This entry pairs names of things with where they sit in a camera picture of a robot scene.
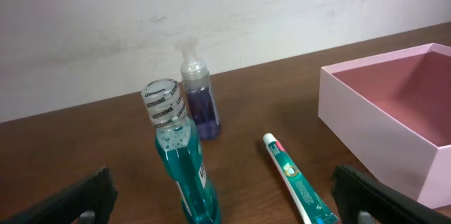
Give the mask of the teal toothpaste tube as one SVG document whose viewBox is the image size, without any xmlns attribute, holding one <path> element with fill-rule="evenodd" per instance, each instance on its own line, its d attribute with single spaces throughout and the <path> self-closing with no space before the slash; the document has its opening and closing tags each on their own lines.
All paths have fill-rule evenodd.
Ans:
<svg viewBox="0 0 451 224">
<path fill-rule="evenodd" d="M 292 200 L 306 224 L 336 223 L 339 218 L 327 207 L 283 145 L 271 134 L 263 136 L 265 147 L 278 169 Z"/>
</svg>

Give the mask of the purple foam pump bottle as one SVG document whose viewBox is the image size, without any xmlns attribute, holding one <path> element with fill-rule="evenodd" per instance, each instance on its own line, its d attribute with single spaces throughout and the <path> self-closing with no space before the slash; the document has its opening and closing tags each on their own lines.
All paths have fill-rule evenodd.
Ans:
<svg viewBox="0 0 451 224">
<path fill-rule="evenodd" d="M 197 40 L 186 38 L 175 48 L 183 55 L 180 66 L 182 85 L 194 123 L 203 140 L 214 139 L 221 132 L 220 120 L 206 63 L 197 56 Z"/>
</svg>

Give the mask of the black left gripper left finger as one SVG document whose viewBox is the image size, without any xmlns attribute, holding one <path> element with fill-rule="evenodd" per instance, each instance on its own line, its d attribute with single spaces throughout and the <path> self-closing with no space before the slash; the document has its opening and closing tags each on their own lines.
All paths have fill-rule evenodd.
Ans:
<svg viewBox="0 0 451 224">
<path fill-rule="evenodd" d="M 2 223 L 107 223 L 118 190 L 106 166 Z"/>
</svg>

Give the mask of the teal mouthwash bottle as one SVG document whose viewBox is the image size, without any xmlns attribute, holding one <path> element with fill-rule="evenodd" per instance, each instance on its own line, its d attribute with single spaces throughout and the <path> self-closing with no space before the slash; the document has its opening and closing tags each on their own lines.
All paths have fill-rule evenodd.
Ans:
<svg viewBox="0 0 451 224">
<path fill-rule="evenodd" d="M 156 150 L 175 181 L 189 223 L 220 223 L 216 190 L 207 177 L 197 127 L 173 79 L 150 82 L 141 95 L 156 128 Z"/>
</svg>

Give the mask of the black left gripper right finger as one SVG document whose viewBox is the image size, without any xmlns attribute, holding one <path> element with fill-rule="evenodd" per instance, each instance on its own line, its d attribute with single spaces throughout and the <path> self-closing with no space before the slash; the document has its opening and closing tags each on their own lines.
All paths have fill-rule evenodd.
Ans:
<svg viewBox="0 0 451 224">
<path fill-rule="evenodd" d="M 330 193 L 343 223 L 450 224 L 449 217 L 352 166 L 336 166 L 332 180 Z"/>
</svg>

